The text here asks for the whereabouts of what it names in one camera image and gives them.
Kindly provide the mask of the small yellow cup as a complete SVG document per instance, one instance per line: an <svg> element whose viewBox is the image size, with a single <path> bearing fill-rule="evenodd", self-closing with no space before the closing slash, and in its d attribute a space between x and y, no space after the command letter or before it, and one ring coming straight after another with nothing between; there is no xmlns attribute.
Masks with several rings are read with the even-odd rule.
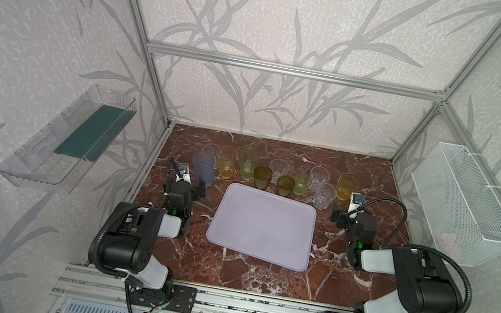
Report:
<svg viewBox="0 0 501 313"><path fill-rule="evenodd" d="M358 193L360 190L360 182L351 174L344 174L339 177L337 182L336 194L340 201L348 201L352 194Z"/></svg>

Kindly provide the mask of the small clear faceted glass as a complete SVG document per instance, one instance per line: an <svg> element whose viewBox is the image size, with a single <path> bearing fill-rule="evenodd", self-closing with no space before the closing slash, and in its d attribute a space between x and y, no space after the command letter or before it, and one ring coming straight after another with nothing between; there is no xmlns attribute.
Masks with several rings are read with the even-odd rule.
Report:
<svg viewBox="0 0 501 313"><path fill-rule="evenodd" d="M314 208L319 211L328 208L337 197L336 191L334 186L327 183L318 186L312 200Z"/></svg>

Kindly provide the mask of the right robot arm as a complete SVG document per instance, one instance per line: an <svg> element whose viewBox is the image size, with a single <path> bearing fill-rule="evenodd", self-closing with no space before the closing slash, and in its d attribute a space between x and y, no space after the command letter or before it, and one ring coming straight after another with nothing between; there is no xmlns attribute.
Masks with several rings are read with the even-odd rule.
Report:
<svg viewBox="0 0 501 313"><path fill-rule="evenodd" d="M391 293L357 304L351 313L466 313L473 300L470 280L460 265L432 247L391 240L404 228L408 210L402 209L399 224L376 247L376 220L367 207L378 202L353 194L348 210L334 206L331 222L348 236L347 260L355 270L392 275L396 288Z"/></svg>

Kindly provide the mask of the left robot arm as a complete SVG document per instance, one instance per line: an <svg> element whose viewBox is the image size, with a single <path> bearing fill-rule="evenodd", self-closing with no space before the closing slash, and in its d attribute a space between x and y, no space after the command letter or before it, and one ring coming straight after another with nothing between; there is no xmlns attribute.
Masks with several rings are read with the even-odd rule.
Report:
<svg viewBox="0 0 501 313"><path fill-rule="evenodd" d="M106 275L125 278L130 286L172 297L173 272L154 257L157 239L185 235L193 203L205 197L205 184L168 181L162 208L120 202L98 231L88 261Z"/></svg>

